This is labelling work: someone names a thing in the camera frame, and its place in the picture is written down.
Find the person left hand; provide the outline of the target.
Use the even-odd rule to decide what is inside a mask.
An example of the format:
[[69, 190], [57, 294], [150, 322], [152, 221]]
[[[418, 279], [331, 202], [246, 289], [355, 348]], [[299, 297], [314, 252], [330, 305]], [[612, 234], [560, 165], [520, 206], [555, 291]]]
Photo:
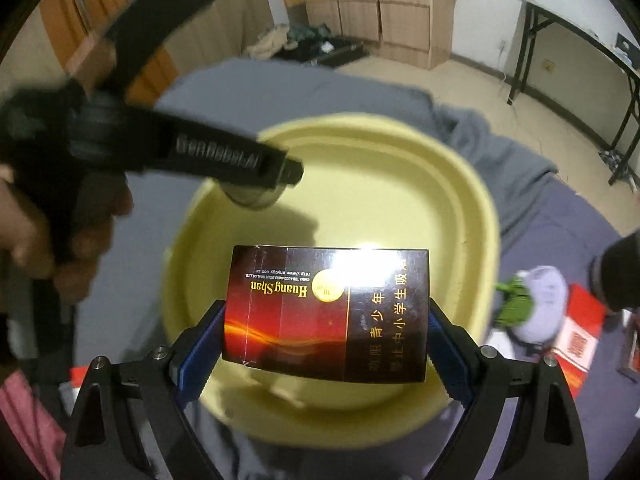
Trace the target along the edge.
[[14, 170], [1, 167], [1, 284], [9, 283], [13, 263], [29, 278], [51, 280], [61, 298], [85, 299], [98, 272], [100, 258], [112, 246], [115, 220], [130, 214], [134, 199], [129, 188], [119, 191], [107, 206], [106, 218], [79, 230], [72, 239], [72, 260], [56, 264], [51, 252], [47, 220], [14, 185]]

